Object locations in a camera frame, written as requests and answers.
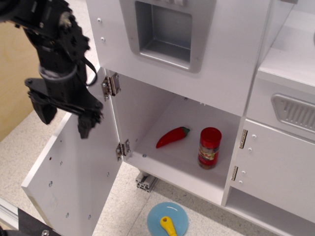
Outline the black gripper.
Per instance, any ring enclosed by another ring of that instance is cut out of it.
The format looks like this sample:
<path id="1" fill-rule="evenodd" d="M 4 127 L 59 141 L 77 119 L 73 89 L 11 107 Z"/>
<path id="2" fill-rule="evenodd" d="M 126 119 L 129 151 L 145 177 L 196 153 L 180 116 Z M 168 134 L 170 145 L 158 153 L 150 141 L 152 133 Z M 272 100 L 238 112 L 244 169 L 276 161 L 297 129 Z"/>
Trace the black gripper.
<path id="1" fill-rule="evenodd" d="M 103 104 L 77 79 L 52 82 L 44 79 L 25 80 L 33 108 L 44 124 L 50 124 L 57 108 L 73 113 L 78 118 L 81 139 L 87 139 L 90 130 L 101 122 Z"/>

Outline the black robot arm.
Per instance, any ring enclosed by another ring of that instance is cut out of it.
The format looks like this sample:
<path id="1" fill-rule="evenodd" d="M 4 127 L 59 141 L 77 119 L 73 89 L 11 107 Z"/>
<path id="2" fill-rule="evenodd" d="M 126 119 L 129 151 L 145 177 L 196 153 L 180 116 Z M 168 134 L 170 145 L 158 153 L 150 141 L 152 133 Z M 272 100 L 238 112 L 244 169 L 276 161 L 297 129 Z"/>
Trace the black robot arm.
<path id="1" fill-rule="evenodd" d="M 102 103 L 89 91 L 86 59 L 89 39 L 64 0 L 3 0 L 0 20 L 22 27 L 39 58 L 40 78 L 29 78 L 25 85 L 34 110 L 49 124 L 58 109 L 78 116 L 82 139 L 102 119 Z"/>

